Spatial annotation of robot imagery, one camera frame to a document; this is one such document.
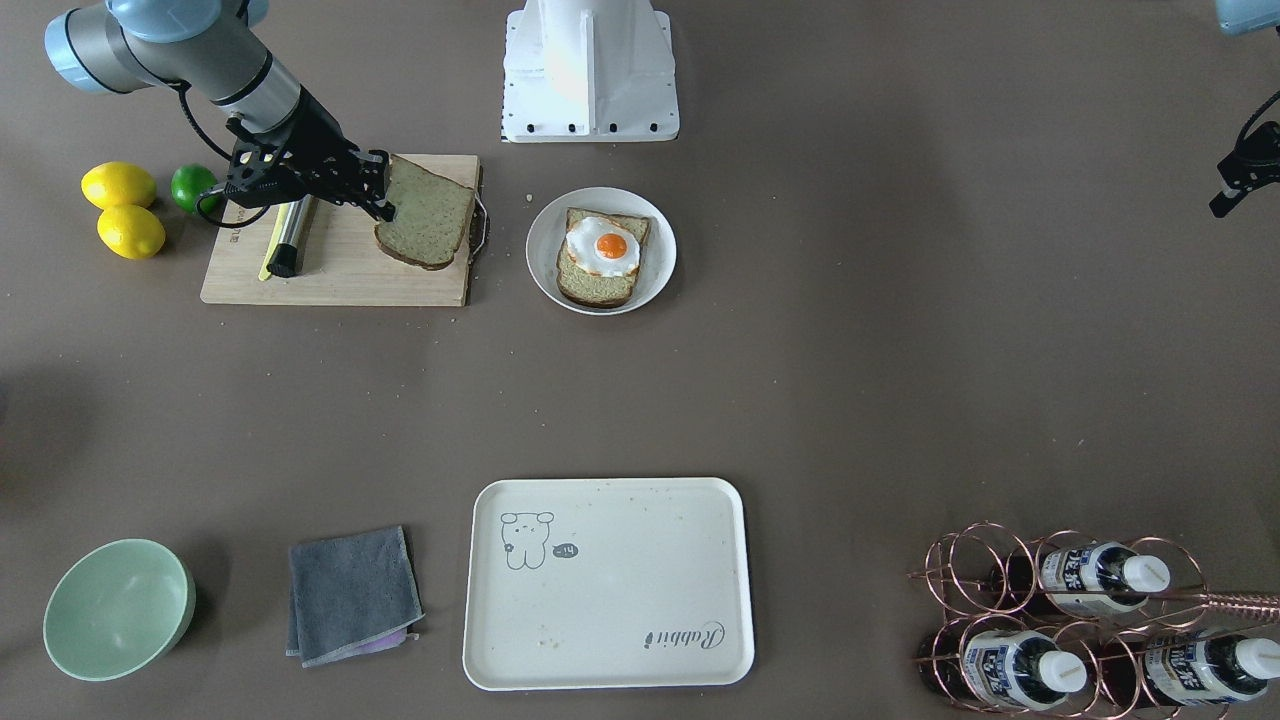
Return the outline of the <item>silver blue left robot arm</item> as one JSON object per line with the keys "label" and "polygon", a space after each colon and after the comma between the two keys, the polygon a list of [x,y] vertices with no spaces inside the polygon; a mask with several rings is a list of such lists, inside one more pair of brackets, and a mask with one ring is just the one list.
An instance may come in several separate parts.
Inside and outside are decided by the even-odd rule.
{"label": "silver blue left robot arm", "polygon": [[[1277,29],[1277,1],[1216,1],[1219,28],[1226,36]],[[1216,165],[1221,190],[1210,201],[1216,218],[1225,218],[1249,193],[1279,182],[1279,124],[1261,118],[1277,104],[1272,94],[1242,126],[1233,146]]]}

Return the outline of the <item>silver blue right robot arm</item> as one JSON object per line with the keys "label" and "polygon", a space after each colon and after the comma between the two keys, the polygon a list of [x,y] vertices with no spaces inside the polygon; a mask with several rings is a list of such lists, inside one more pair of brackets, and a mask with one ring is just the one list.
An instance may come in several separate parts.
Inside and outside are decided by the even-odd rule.
{"label": "silver blue right robot arm", "polygon": [[389,222],[389,155],[362,150],[252,28],[265,1],[101,1],[45,29],[52,68],[90,94],[148,86],[202,94],[236,136],[215,192],[242,208],[307,196]]}

